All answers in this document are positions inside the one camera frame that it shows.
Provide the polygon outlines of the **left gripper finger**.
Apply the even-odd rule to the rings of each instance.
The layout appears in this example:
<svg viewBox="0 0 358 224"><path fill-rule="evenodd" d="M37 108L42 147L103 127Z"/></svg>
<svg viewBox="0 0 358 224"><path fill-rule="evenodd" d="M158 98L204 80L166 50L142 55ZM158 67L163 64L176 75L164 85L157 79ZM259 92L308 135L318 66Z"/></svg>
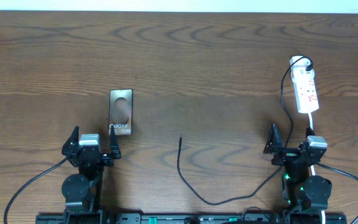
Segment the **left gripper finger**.
<svg viewBox="0 0 358 224"><path fill-rule="evenodd" d="M78 142L79 142L79 126L75 126L70 137L62 146L62 154L65 156L70 155L73 152L73 150L76 149Z"/></svg>
<svg viewBox="0 0 358 224"><path fill-rule="evenodd" d="M111 150L111 155L113 159L121 159L121 150L119 148L115 130L113 126L110 126L110 142L109 142L109 148Z"/></svg>

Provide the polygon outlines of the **Galaxy S25 Ultra smartphone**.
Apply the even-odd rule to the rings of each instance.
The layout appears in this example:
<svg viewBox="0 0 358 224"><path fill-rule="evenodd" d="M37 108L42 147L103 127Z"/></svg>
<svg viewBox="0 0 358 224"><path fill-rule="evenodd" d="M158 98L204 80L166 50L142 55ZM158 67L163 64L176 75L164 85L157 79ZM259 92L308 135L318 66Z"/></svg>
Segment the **Galaxy S25 Ultra smartphone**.
<svg viewBox="0 0 358 224"><path fill-rule="evenodd" d="M111 90L109 95L109 135L132 135L133 89Z"/></svg>

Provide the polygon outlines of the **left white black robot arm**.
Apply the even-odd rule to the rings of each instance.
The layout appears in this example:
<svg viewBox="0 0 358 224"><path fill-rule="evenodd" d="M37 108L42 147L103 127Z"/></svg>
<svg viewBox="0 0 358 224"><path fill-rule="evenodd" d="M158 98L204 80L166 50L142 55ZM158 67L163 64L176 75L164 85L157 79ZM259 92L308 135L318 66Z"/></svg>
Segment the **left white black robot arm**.
<svg viewBox="0 0 358 224"><path fill-rule="evenodd" d="M79 135L76 126L62 146L67 161L78 168L77 174L67 177L62 184L65 198L63 221L68 224L111 224L116 215L100 208L101 188L105 167L113 166L121 158L116 135L109 134L109 153L102 153L98 134Z"/></svg>

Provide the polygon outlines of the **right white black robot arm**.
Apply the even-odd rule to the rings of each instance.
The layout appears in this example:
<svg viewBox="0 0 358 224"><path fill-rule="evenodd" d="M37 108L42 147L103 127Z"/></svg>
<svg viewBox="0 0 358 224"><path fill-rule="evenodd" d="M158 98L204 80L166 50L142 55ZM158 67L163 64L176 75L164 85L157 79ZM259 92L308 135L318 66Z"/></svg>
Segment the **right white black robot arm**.
<svg viewBox="0 0 358 224"><path fill-rule="evenodd" d="M310 167L320 162L327 146L322 136L307 128L306 139L298 147L284 147L276 125L271 125L264 153L273 155L273 165L285 169L283 193L289 203L281 212L282 223L321 222L319 218L328 208L332 183L310 174Z"/></svg>

